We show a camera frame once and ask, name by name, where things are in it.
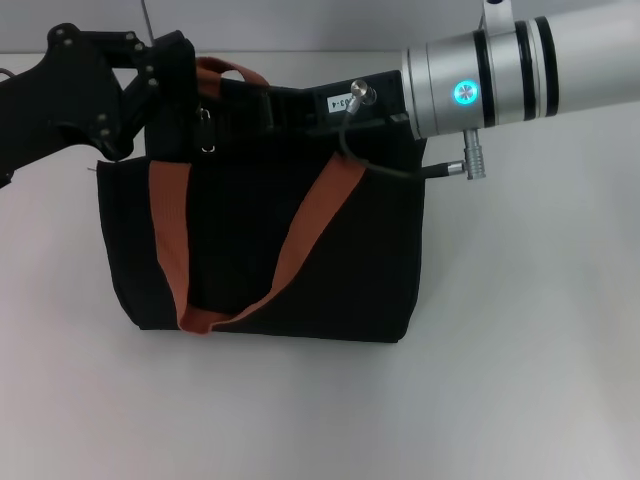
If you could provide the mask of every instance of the bag handle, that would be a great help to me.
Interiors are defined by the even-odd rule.
[[[196,59],[196,77],[198,79],[198,93],[206,97],[220,98],[222,74],[236,71],[242,75],[244,81],[254,85],[269,86],[269,83],[253,70],[241,67],[215,57],[200,57]]]

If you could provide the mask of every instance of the blue led light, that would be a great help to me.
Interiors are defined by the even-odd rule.
[[[472,80],[464,80],[453,89],[453,98],[460,105],[471,105],[478,99],[478,84]]]

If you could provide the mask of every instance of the orange strap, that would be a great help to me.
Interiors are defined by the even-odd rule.
[[[241,67],[235,63],[226,62],[214,57],[200,57],[196,60],[196,76],[198,78],[198,93],[207,97],[220,97],[220,82],[225,72],[240,72],[247,83],[268,87],[267,81],[256,72]]]
[[[296,213],[282,245],[271,291],[236,315],[201,310],[188,303],[189,240],[187,231],[188,164],[151,162],[149,195],[158,263],[173,295],[181,330],[206,334],[215,325],[236,322],[278,295],[298,274],[325,228],[356,188],[364,167],[334,154]]]

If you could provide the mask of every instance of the black ring band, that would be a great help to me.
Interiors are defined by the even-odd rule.
[[[536,118],[536,90],[533,81],[533,59],[526,22],[516,22],[516,38],[520,48],[520,68],[522,70],[522,93],[524,94],[524,121]]]
[[[480,74],[480,90],[482,90],[482,109],[485,128],[496,125],[496,106],[493,101],[493,82],[491,81],[491,64],[487,50],[487,37],[482,30],[473,32],[478,57],[478,72]]]
[[[560,104],[560,84],[558,81],[558,60],[556,58],[556,46],[553,43],[553,34],[547,17],[536,18],[540,39],[542,40],[542,53],[544,55],[544,67],[547,72],[547,117],[553,117],[558,113]]]

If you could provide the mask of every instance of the bag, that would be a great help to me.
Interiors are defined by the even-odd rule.
[[[203,111],[268,88],[237,65],[197,65]],[[222,79],[228,70],[247,83]],[[404,336],[420,278],[423,182],[367,171],[336,151],[337,135],[273,135],[209,152],[194,147],[198,128],[185,135],[179,122],[162,112],[147,127],[152,159],[98,165],[113,285],[136,325],[375,342]],[[406,170],[417,169],[424,152],[408,122],[350,133],[349,144]]]

